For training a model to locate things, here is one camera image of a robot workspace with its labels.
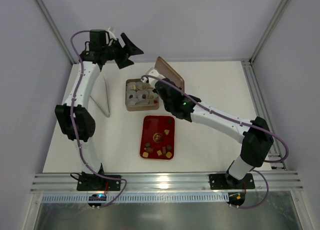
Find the gold tin lid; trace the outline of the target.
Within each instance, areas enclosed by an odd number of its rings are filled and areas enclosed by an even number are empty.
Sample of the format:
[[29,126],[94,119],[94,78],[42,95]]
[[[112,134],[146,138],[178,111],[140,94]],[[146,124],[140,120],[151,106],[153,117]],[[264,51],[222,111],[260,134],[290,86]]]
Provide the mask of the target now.
[[180,88],[182,91],[185,91],[185,81],[181,75],[161,56],[158,56],[154,68],[164,77],[168,78],[171,82]]

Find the gold tin box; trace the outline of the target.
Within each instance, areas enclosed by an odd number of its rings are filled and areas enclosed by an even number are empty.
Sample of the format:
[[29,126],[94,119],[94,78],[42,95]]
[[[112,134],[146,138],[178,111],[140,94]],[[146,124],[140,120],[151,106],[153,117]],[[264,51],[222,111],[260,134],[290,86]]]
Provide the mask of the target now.
[[125,107],[129,112],[153,111],[160,107],[160,98],[149,83],[140,79],[125,82]]

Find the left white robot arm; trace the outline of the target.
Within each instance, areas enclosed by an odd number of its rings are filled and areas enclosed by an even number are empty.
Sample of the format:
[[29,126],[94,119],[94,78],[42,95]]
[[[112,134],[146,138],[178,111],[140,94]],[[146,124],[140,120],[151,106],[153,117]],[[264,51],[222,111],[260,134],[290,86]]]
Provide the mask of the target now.
[[64,103],[56,105],[54,112],[61,132],[75,144],[82,164],[76,179],[77,189],[100,190],[110,183],[119,190],[124,179],[121,176],[107,176],[95,150],[93,135],[96,122],[88,110],[89,100],[106,62],[115,61],[118,68],[123,69],[134,64],[131,56],[144,52],[124,32],[117,38],[110,28],[81,30],[71,36],[71,41],[84,33],[89,34],[89,40],[85,42],[82,52],[78,52],[74,42],[70,43],[78,58],[79,69],[70,95]]

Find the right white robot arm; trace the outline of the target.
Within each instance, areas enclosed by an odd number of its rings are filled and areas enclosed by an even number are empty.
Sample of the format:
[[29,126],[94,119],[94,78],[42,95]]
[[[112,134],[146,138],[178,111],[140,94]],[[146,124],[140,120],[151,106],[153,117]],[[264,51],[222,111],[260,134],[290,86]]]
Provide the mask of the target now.
[[263,118],[257,116],[254,120],[249,120],[218,111],[200,98],[184,95],[167,78],[151,80],[150,85],[162,99],[165,110],[177,119],[213,128],[241,144],[240,155],[225,173],[225,181],[230,188],[242,187],[245,175],[263,165],[274,143]]

